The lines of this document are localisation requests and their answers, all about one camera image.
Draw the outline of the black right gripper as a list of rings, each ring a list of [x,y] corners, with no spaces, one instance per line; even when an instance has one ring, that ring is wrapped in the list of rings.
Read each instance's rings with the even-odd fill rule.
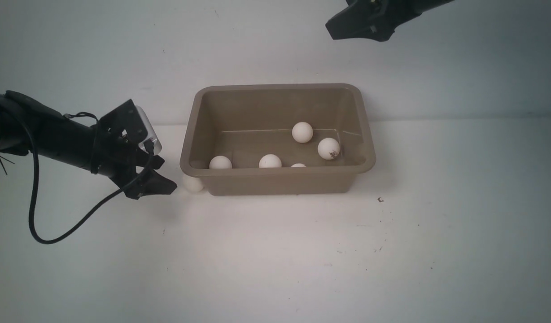
[[[368,38],[386,42],[399,25],[452,3],[451,0],[353,0],[325,27],[332,39]]]

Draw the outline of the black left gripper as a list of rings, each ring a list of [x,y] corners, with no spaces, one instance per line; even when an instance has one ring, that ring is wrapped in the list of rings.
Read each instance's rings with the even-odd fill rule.
[[[155,171],[136,173],[137,167],[159,170],[165,159],[138,147],[141,120],[133,100],[127,100],[96,124],[91,172],[105,175],[123,189],[126,197],[138,200],[144,196],[169,196],[177,184]]]

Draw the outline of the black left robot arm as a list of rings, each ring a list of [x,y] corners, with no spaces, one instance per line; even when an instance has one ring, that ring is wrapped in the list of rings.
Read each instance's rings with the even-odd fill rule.
[[[25,156],[31,144],[39,156],[106,176],[120,188],[132,182],[124,194],[133,200],[168,196],[177,188],[158,174],[162,145],[133,100],[86,126],[24,94],[0,94],[0,153]]]

